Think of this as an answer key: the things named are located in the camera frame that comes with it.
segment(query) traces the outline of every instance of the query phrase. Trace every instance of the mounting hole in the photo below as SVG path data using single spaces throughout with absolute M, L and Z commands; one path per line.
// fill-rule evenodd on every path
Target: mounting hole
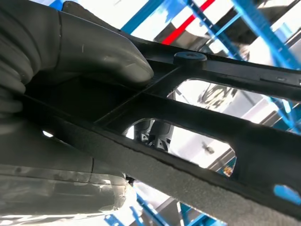
M 298 192 L 287 185 L 275 185 L 273 192 L 275 196 L 294 204 L 300 205 L 301 198 Z

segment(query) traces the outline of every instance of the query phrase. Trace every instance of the blue shelf beam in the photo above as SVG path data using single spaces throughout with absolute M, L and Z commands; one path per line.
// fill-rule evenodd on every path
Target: blue shelf beam
M 183 223 L 184 226 L 187 226 L 190 223 L 189 218 L 188 217 L 188 212 L 190 211 L 192 208 L 186 206 L 183 203 L 180 203 L 180 212 L 180 214 L 182 215 Z
M 136 28 L 142 24 L 144 20 L 150 16 L 163 2 L 164 0 L 149 0 L 140 11 L 138 11 L 137 14 L 131 18 L 127 23 L 124 25 L 121 30 L 128 34 L 131 34 Z
M 229 55 L 237 60 L 244 60 L 239 54 L 239 51 L 234 46 L 226 34 L 220 31 L 217 25 L 213 25 L 210 19 L 206 17 L 201 9 L 198 8 L 193 0 L 188 0 L 187 5 L 190 7 L 193 13 L 200 19 L 204 25 L 208 29 L 208 32 L 214 39 L 218 39 L 223 43 L 229 51 Z
M 124 226 L 123 223 L 121 223 L 112 214 L 105 216 L 104 221 L 106 221 L 109 226 Z
M 135 218 L 136 224 L 137 224 L 138 226 L 144 226 L 143 221 L 138 215 L 135 208 L 131 206 L 130 209 L 133 212 L 133 216 L 134 218 Z
M 241 17 L 241 14 L 238 13 L 235 16 L 234 16 L 233 18 L 232 18 L 231 20 L 229 20 L 229 22 L 227 22 L 226 24 L 225 24 L 224 26 L 223 26 L 221 29 L 220 29 L 219 31 L 217 31 L 216 33 L 216 36 L 219 36 L 220 34 L 221 34 L 222 32 L 226 31 L 226 29 L 229 28 L 229 26 L 231 26 L 232 23 L 235 22 L 236 20 L 238 20 L 238 18 Z
M 232 0 L 236 11 L 257 36 L 263 38 L 281 64 L 299 70 L 300 64 L 271 29 L 270 24 L 250 0 Z
M 163 219 L 160 214 L 155 211 L 154 208 L 148 204 L 146 201 L 141 198 L 141 196 L 137 194 L 137 202 L 143 208 L 144 212 L 149 218 L 152 219 L 158 226 L 169 226 L 164 219 Z

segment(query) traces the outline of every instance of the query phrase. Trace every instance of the car part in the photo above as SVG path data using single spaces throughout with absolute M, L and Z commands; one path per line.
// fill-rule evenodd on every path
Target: car part
M 80 16 L 109 27 L 84 10 Z M 81 23 L 89 26 L 86 21 Z M 145 89 L 104 81 L 100 75 L 110 73 L 103 71 L 48 87 L 29 83 L 26 95 L 20 98 L 24 105 L 22 117 L 66 144 L 231 225 L 299 224 L 299 206 L 272 191 L 276 184 L 301 191 L 299 136 L 167 96 L 183 81 L 198 79 L 300 101 L 300 72 L 213 55 L 206 55 L 205 69 L 198 62 L 177 66 L 173 64 L 174 54 L 187 50 L 124 35 L 154 71 L 154 78 Z M 236 154 L 235 168 L 232 177 L 223 177 L 121 136 L 144 119 L 168 122 L 229 143 Z

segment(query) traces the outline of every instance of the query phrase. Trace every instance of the red beam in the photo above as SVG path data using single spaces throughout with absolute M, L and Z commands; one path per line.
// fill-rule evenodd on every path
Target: red beam
M 205 3 L 204 3 L 203 5 L 201 5 L 200 7 L 200 9 L 201 11 L 204 11 L 207 8 L 208 8 L 210 4 L 212 4 L 213 2 L 214 2 L 215 0 L 207 0 Z M 185 22 L 183 22 L 181 26 L 180 26 L 179 28 L 171 32 L 171 34 L 170 34 L 168 37 L 165 38 L 164 41 L 162 41 L 162 44 L 165 44 L 165 45 L 170 45 L 171 43 L 173 43 L 174 40 L 176 40 L 177 38 L 178 38 L 179 36 L 180 36 L 182 33 L 183 33 L 185 31 L 185 29 L 186 27 L 188 27 L 191 22 L 192 22 L 194 19 L 195 19 L 195 15 L 191 15 L 189 16 L 187 20 L 186 20 Z

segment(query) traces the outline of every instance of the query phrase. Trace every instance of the blue metal shelving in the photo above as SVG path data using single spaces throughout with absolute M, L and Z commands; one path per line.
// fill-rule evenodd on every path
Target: blue metal shelving
M 232 0 L 236 11 L 255 34 L 263 38 L 279 62 L 287 68 L 299 70 L 300 64 L 271 29 L 270 24 L 250 0 Z
M 187 5 L 190 7 L 193 13 L 199 18 L 201 23 L 205 25 L 210 36 L 213 39 L 218 39 L 221 43 L 223 43 L 228 51 L 229 56 L 237 59 L 237 60 L 244 60 L 240 54 L 238 48 L 233 45 L 226 34 L 223 33 L 227 27 L 230 26 L 232 23 L 235 21 L 238 18 L 234 18 L 231 23 L 226 24 L 226 26 L 220 29 L 217 25 L 213 24 L 210 19 L 206 17 L 201 9 L 198 8 L 193 0 L 188 0 Z

